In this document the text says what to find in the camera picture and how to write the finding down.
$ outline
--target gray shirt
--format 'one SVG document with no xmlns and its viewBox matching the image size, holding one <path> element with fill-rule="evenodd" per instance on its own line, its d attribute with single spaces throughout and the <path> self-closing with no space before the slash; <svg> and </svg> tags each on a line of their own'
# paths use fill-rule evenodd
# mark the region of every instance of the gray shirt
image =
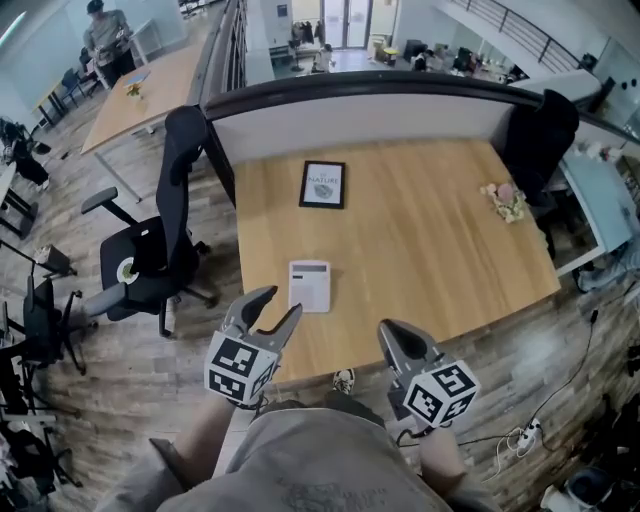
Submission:
<svg viewBox="0 0 640 512">
<path fill-rule="evenodd" d="M 107 52 L 113 52 L 112 58 L 116 57 L 118 53 L 129 49 L 126 44 L 121 44 L 120 47 L 116 49 L 116 44 L 118 43 L 117 36 L 120 30 L 124 30 L 127 36 L 131 34 L 124 12 L 120 9 L 105 11 L 104 16 L 99 20 L 93 20 L 89 28 L 85 31 L 84 45 L 90 52 L 102 47 Z"/>
<path fill-rule="evenodd" d="M 330 409 L 288 409 L 253 422 L 226 474 L 186 489 L 163 440 L 106 495 L 99 512 L 324 510 L 499 512 L 467 475 L 444 499 L 380 426 Z"/>
</svg>

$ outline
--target desk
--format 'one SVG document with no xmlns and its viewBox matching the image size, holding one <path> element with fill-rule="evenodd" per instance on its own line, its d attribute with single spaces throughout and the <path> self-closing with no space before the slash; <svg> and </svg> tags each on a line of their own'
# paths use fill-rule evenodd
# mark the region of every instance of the desk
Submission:
<svg viewBox="0 0 640 512">
<path fill-rule="evenodd" d="M 347 164 L 344 210 L 298 207 L 305 160 Z M 509 225 L 480 194 L 506 181 L 484 141 L 386 141 L 236 166 L 244 289 L 280 287 L 257 327 L 287 310 L 290 261 L 332 265 L 331 311 L 303 315 L 276 382 L 381 361 L 384 318 L 442 342 L 555 293 L 531 215 Z"/>
<path fill-rule="evenodd" d="M 132 73 L 121 77 L 105 101 L 89 136 L 82 155 L 92 154 L 98 163 L 136 201 L 142 199 L 129 184 L 107 163 L 100 151 L 119 137 L 129 135 L 151 124 L 161 122 L 167 114 L 187 103 L 191 84 L 202 53 L 203 43 L 171 53 Z M 149 70 L 142 82 L 143 100 L 130 98 L 123 86 L 131 76 Z"/>
<path fill-rule="evenodd" d="M 640 232 L 636 205 L 615 165 L 567 153 L 560 168 L 580 202 L 597 246 L 558 269 L 562 276 L 610 253 Z"/>
<path fill-rule="evenodd" d="M 36 110 L 40 110 L 40 113 L 47 120 L 47 123 L 49 123 L 51 126 L 53 126 L 55 123 L 53 122 L 51 117 L 49 117 L 49 114 L 47 114 L 46 110 L 42 105 L 45 101 L 49 100 L 51 102 L 51 105 L 53 105 L 53 108 L 58 113 L 58 115 L 61 118 L 64 117 L 65 113 L 68 111 L 67 107 L 64 106 L 64 103 L 60 101 L 60 98 L 58 98 L 58 95 L 56 94 L 56 89 L 60 87 L 61 83 L 62 83 L 62 78 L 58 80 L 55 84 L 53 84 L 51 88 L 49 88 L 49 90 L 42 95 L 42 98 L 40 98 L 40 101 L 38 101 L 36 103 L 36 106 L 33 107 L 32 109 L 32 112 Z"/>
<path fill-rule="evenodd" d="M 13 181 L 15 175 L 15 162 L 10 164 L 2 171 L 2 175 L 0 175 L 0 204 L 6 201 L 8 205 L 13 207 L 20 215 L 22 215 L 23 220 L 20 223 L 20 227 L 16 228 L 13 224 L 0 217 L 0 225 L 6 227 L 9 231 L 18 235 L 21 240 L 24 240 L 31 231 L 31 227 L 36 220 L 36 214 L 38 213 L 38 203 L 29 204 L 13 190 L 11 190 L 11 182 Z"/>
</svg>

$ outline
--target glass door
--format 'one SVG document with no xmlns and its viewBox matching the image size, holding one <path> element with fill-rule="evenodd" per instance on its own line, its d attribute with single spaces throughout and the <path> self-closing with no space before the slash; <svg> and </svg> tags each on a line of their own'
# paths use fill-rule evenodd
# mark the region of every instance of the glass door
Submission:
<svg viewBox="0 0 640 512">
<path fill-rule="evenodd" d="M 365 48 L 372 0 L 323 0 L 325 38 L 334 49 Z"/>
<path fill-rule="evenodd" d="M 347 21 L 347 46 L 349 48 L 367 46 L 370 8 L 371 0 L 349 0 L 349 19 Z"/>
<path fill-rule="evenodd" d="M 325 42 L 333 48 L 345 46 L 345 1 L 348 0 L 324 0 Z"/>
</svg>

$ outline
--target framed poster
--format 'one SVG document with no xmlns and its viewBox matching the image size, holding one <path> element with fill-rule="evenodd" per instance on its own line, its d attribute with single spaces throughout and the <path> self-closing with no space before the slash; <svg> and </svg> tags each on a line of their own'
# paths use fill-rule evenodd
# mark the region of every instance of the framed poster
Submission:
<svg viewBox="0 0 640 512">
<path fill-rule="evenodd" d="M 345 168 L 344 163 L 307 160 L 299 206 L 344 209 Z"/>
</svg>

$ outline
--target black office chair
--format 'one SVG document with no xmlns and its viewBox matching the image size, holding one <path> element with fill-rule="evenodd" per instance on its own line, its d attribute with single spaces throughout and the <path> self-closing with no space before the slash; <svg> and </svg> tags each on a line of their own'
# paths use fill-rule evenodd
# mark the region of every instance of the black office chair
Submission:
<svg viewBox="0 0 640 512">
<path fill-rule="evenodd" d="M 165 329 L 165 317 L 169 298 L 182 291 L 204 301 L 207 307 L 215 306 L 217 299 L 188 287 L 198 269 L 199 255 L 210 251 L 202 242 L 194 246 L 187 229 L 187 175 L 203 146 L 210 143 L 209 127 L 196 107 L 177 108 L 167 116 L 165 126 L 164 157 L 156 191 L 160 216 L 135 221 L 113 202 L 118 197 L 115 187 L 87 199 L 82 205 L 82 213 L 102 206 L 129 224 L 100 246 L 103 289 L 108 291 L 120 286 L 125 295 L 119 305 L 107 311 L 109 320 L 119 321 L 138 312 L 159 315 L 159 333 L 168 337 L 171 332 Z M 129 267 L 126 274 L 123 274 L 123 266 Z M 121 283 L 133 275 L 137 275 L 133 282 Z"/>
<path fill-rule="evenodd" d="M 78 106 L 76 99 L 73 97 L 73 93 L 75 91 L 80 91 L 80 94 L 82 94 L 84 98 L 87 97 L 87 95 L 82 90 L 82 87 L 80 87 L 80 77 L 78 77 L 78 73 L 76 73 L 73 69 L 68 69 L 64 74 L 64 76 L 62 77 L 62 85 L 64 85 L 66 89 L 64 95 L 60 97 L 60 101 L 62 101 L 63 104 L 66 99 L 70 99 L 76 107 Z"/>
<path fill-rule="evenodd" d="M 540 193 L 573 144 L 579 124 L 575 105 L 549 89 L 537 108 L 513 109 L 501 156 L 530 205 L 544 202 Z"/>
<path fill-rule="evenodd" d="M 46 368 L 63 359 L 62 347 L 64 346 L 80 374 L 86 373 L 86 366 L 78 362 L 71 345 L 71 334 L 85 328 L 84 325 L 69 324 L 74 297 L 80 298 L 82 293 L 71 292 L 64 312 L 60 312 L 54 304 L 51 280 L 45 279 L 34 289 L 33 275 L 28 277 L 27 297 L 22 307 L 25 331 L 23 363 L 31 364 L 36 369 Z M 90 324 L 93 328 L 97 325 L 95 322 Z"/>
<path fill-rule="evenodd" d="M 69 448 L 55 454 L 49 441 L 49 434 L 53 430 L 50 427 L 44 428 L 44 442 L 28 430 L 14 432 L 7 423 L 0 423 L 0 434 L 9 443 L 11 456 L 17 466 L 9 468 L 11 474 L 21 480 L 23 478 L 33 478 L 41 495 L 51 494 L 56 490 L 55 477 L 57 476 L 62 485 L 71 483 L 75 487 L 82 487 L 82 482 L 74 480 L 60 466 L 60 459 L 71 454 Z"/>
</svg>

